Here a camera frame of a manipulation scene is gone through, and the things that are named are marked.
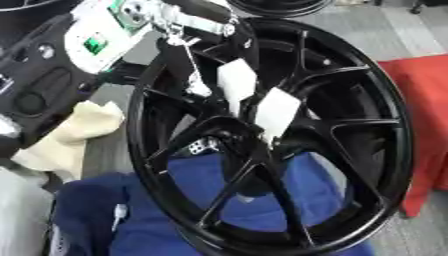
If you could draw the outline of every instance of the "white cloth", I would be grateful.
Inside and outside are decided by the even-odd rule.
[[[70,242],[62,234],[59,227],[55,224],[52,225],[52,237],[50,242],[50,252],[48,256],[65,256],[70,249]]]
[[[112,133],[123,121],[123,112],[113,102],[80,103],[58,128],[12,160],[31,170],[54,172],[64,182],[80,179],[87,139]]]
[[[53,195],[0,167],[0,256],[38,256]]]

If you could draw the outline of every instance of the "beige cloth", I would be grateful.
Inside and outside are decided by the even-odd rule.
[[[12,160],[35,171],[55,172],[64,182],[80,179],[87,139],[116,131],[124,119],[113,102],[105,106],[80,103],[58,128]]]

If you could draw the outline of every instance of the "screw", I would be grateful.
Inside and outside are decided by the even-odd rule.
[[[39,52],[42,54],[42,58],[48,60],[54,57],[55,49],[48,44],[43,44],[38,48]]]
[[[88,92],[90,89],[89,84],[86,83],[82,83],[78,86],[78,90],[82,91],[82,92]]]

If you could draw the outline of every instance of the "bolt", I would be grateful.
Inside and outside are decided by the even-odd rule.
[[[8,90],[13,84],[14,81],[11,78],[0,74],[0,94]]]
[[[232,24],[225,25],[223,34],[225,37],[232,36],[233,34],[235,34],[235,26]]]
[[[55,55],[55,49],[48,44],[39,46],[39,52],[42,54],[42,58],[46,60],[53,58]]]

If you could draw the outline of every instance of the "metal arm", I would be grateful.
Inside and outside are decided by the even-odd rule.
[[[9,158],[57,127],[80,101],[113,77],[120,59],[151,30],[168,68],[187,92],[207,97],[186,40],[229,40],[254,68],[258,49],[225,0],[86,0],[12,47],[0,59],[0,158]],[[175,68],[173,54],[181,58]]]

